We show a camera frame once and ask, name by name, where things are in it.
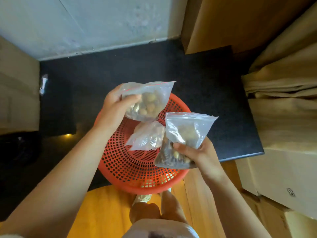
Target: leg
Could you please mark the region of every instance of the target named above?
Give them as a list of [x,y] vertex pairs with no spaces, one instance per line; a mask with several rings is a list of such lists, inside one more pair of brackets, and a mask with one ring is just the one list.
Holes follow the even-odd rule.
[[132,205],[130,210],[130,221],[132,224],[141,219],[160,219],[161,213],[159,207],[154,204],[148,204],[146,202],[140,202],[142,198],[137,196],[135,203]]
[[162,216],[161,219],[164,220],[175,220],[183,223],[187,223],[184,211],[180,206],[180,203],[175,196],[170,191],[164,191],[161,194],[162,196]]

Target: beige curtain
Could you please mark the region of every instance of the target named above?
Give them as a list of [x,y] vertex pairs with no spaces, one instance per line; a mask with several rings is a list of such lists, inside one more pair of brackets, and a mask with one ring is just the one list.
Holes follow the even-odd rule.
[[242,77],[265,148],[317,154],[317,3]]

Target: plastic bag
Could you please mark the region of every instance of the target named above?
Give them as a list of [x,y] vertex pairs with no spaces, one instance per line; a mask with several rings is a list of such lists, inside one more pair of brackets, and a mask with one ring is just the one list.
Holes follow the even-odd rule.
[[119,90],[123,98],[132,94],[142,94],[142,99],[128,108],[125,116],[141,122],[157,120],[159,113],[168,103],[174,83],[175,81],[123,84]]
[[194,161],[173,149],[173,143],[198,149],[217,118],[197,113],[166,113],[166,134],[154,165],[174,169],[195,168]]
[[130,136],[126,145],[132,145],[130,150],[155,150],[161,147],[165,127],[157,121],[140,123]]

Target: white wall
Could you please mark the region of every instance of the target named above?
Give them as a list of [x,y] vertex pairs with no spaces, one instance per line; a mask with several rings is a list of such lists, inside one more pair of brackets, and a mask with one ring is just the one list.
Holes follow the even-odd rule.
[[265,155],[248,158],[248,162],[251,171],[246,173],[245,160],[236,160],[239,174],[250,174],[241,179],[244,189],[252,188],[251,181],[259,194],[317,219],[317,155],[265,149]]
[[0,0],[0,36],[51,59],[180,35],[187,0]]

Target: black countertop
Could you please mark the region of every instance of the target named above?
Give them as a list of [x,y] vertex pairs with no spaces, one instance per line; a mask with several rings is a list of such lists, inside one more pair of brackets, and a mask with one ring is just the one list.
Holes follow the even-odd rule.
[[[263,154],[229,47],[184,55],[169,40],[41,62],[41,153],[27,166],[0,166],[0,220],[93,126],[106,94],[123,82],[177,81],[172,92],[192,112],[219,116],[208,137],[220,161]],[[89,189],[109,185],[97,170]]]

